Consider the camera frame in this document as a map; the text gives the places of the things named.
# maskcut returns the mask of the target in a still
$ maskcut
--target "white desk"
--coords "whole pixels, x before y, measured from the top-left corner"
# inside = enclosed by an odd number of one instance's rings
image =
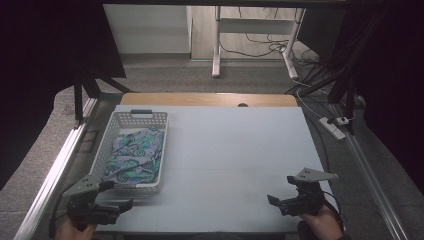
[[[161,192],[98,232],[294,232],[267,194],[297,196],[286,176],[322,166],[298,107],[128,106],[168,112]],[[330,191],[322,182],[324,191]],[[106,197],[99,195],[98,200]]]

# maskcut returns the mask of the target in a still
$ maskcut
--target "basket handle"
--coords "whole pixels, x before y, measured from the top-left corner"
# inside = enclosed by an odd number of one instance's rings
[[[136,117],[134,115],[145,115],[145,116],[140,116],[140,118],[152,118],[153,117],[153,111],[152,110],[138,110],[138,109],[132,109],[130,111],[131,115],[133,115],[133,117]]]

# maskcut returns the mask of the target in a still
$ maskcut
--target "black cloth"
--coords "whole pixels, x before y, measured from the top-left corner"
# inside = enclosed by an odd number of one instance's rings
[[[76,77],[125,77],[100,4],[0,1],[0,189]]]
[[[357,65],[367,126],[424,193],[424,2],[393,0]]]

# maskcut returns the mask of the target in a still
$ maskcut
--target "white wall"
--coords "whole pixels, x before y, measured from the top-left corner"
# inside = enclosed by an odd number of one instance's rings
[[[103,6],[120,53],[190,52],[190,7],[114,4]]]

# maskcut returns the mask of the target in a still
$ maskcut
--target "blue patterned fabric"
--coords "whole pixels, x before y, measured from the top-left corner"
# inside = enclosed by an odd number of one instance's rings
[[[103,172],[104,181],[151,183],[159,173],[165,133],[155,127],[118,135]]]

